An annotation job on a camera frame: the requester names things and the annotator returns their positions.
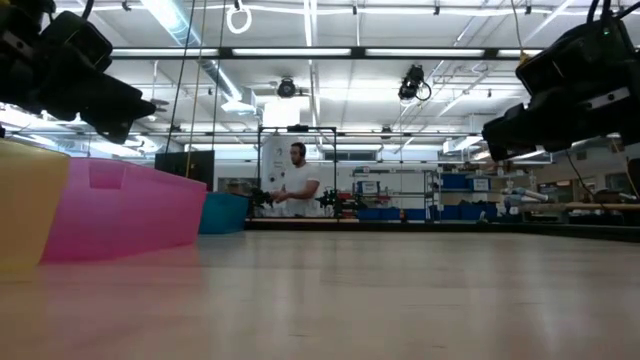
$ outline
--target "window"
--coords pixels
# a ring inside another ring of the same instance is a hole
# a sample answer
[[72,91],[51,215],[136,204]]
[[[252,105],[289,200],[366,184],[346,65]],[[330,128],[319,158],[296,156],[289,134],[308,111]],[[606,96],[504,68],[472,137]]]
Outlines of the window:
[[623,192],[625,194],[632,194],[631,184],[629,183],[629,177],[626,173],[609,174],[605,177],[605,184],[607,189],[613,191]]

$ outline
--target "pink bin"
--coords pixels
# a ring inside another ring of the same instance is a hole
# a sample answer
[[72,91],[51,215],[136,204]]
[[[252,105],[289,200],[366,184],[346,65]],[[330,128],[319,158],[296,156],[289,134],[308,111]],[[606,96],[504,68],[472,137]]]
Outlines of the pink bin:
[[103,260],[192,244],[206,185],[116,160],[71,160],[42,261]]

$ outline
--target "white t-shirt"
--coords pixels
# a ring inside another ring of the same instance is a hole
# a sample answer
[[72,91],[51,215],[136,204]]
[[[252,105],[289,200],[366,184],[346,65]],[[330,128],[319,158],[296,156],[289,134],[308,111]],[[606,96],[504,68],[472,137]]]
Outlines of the white t-shirt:
[[[317,169],[306,163],[301,167],[293,167],[285,175],[285,190],[289,193],[297,193],[307,185],[307,181],[320,182]],[[298,200],[288,199],[286,202],[287,216],[314,217],[319,215],[319,205],[316,201],[316,194],[310,199]]]

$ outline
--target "plastic storage bin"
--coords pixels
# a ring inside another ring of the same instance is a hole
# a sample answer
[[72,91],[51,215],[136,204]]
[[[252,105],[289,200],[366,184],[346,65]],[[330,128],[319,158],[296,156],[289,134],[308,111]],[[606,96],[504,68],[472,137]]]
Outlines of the plastic storage bin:
[[465,174],[443,174],[442,175],[442,189],[468,189],[469,184],[467,182],[467,176]]
[[496,217],[498,216],[498,207],[496,204],[487,204],[485,206],[485,217]]
[[427,217],[425,209],[406,209],[404,215],[407,217],[407,220],[411,221],[424,221]]
[[249,198],[225,193],[210,193],[204,202],[200,234],[229,234],[244,230]]
[[458,205],[445,205],[442,212],[438,211],[436,205],[429,206],[429,212],[431,219],[435,221],[439,220],[460,220],[460,209]]
[[358,220],[380,220],[380,209],[358,210]]
[[0,139],[0,272],[38,264],[68,173],[67,155]]
[[400,209],[380,209],[380,220],[400,220]]
[[491,179],[476,178],[469,179],[469,190],[477,192],[485,192],[491,190]]
[[43,261],[112,259],[192,244],[205,189],[147,167],[74,158]]
[[480,214],[485,211],[484,205],[459,205],[460,208],[460,220],[476,221],[480,219]]

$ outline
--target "man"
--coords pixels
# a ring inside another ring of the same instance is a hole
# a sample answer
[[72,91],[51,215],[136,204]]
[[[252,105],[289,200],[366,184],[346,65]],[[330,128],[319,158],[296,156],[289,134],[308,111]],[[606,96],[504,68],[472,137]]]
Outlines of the man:
[[287,213],[296,217],[313,217],[318,215],[315,196],[320,186],[316,168],[307,163],[307,147],[297,142],[289,150],[291,162],[295,166],[285,175],[282,191],[271,194],[276,203],[286,201]]

